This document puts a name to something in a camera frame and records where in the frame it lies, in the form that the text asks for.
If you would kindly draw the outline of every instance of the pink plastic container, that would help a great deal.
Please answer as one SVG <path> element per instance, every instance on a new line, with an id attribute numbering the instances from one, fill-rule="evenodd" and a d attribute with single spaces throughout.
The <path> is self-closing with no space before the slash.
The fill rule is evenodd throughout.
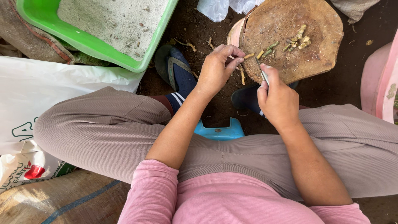
<path id="1" fill-rule="evenodd" d="M 365 62 L 361 80 L 362 110 L 394 123 L 398 87 L 398 32 L 393 42 L 375 51 Z"/>

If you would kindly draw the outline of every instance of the pink sleeve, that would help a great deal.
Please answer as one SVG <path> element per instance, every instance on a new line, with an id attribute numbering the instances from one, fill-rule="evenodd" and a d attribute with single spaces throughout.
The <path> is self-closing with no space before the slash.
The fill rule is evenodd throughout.
<path id="1" fill-rule="evenodd" d="M 140 162 L 118 223 L 171 223 L 178 170 L 154 159 Z"/>
<path id="2" fill-rule="evenodd" d="M 341 206 L 309 207 L 325 224 L 370 224 L 357 203 Z"/>

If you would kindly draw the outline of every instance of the foot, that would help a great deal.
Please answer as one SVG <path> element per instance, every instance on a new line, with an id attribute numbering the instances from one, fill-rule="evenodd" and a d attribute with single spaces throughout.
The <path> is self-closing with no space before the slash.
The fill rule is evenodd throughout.
<path id="1" fill-rule="evenodd" d="M 188 61 L 176 47 L 170 49 L 170 57 L 174 57 L 190 67 Z M 174 113 L 176 113 L 182 103 L 185 101 L 185 98 L 187 98 L 187 96 L 196 86 L 196 80 L 191 73 L 181 68 L 177 64 L 173 64 L 173 70 L 177 92 L 167 94 L 165 96 L 170 101 Z"/>
<path id="2" fill-rule="evenodd" d="M 259 87 L 259 84 L 254 84 L 234 91 L 231 95 L 231 101 L 234 108 L 237 110 L 248 108 L 249 110 L 265 117 L 258 106 L 257 89 Z"/>

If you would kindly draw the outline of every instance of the sack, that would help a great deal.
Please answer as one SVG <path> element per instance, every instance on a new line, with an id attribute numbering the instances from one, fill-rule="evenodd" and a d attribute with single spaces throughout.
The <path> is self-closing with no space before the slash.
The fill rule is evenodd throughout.
<path id="1" fill-rule="evenodd" d="M 365 11 L 380 0 L 330 0 L 332 4 L 349 17 L 348 23 L 358 22 Z"/>
<path id="2" fill-rule="evenodd" d="M 19 15 L 16 0 L 0 0 L 0 37 L 31 59 L 74 64 L 73 55 L 58 40 Z"/>
<path id="3" fill-rule="evenodd" d="M 129 190 L 128 183 L 78 170 L 4 191 L 0 194 L 0 222 L 113 224 Z"/>
<path id="4" fill-rule="evenodd" d="M 42 151 L 35 141 L 25 141 L 21 153 L 0 157 L 0 193 L 19 185 L 59 177 L 75 168 Z"/>
<path id="5" fill-rule="evenodd" d="M 0 155 L 33 140 L 36 119 L 53 105 L 106 86 L 135 92 L 145 72 L 0 56 Z"/>

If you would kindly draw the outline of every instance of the wooden stump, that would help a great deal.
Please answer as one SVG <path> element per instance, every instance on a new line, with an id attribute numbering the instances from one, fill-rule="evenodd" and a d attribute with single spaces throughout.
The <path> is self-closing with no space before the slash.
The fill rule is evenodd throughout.
<path id="1" fill-rule="evenodd" d="M 286 39 L 296 36 L 301 25 L 307 25 L 303 36 L 311 44 L 299 50 L 282 52 Z M 329 71 L 336 64 L 337 52 L 343 38 L 343 24 L 334 9 L 324 0 L 267 0 L 246 15 L 239 47 L 243 52 L 265 50 L 275 41 L 275 58 L 260 57 L 260 62 L 275 67 L 286 84 Z M 261 83 L 260 71 L 251 57 L 243 68 L 248 76 Z"/>

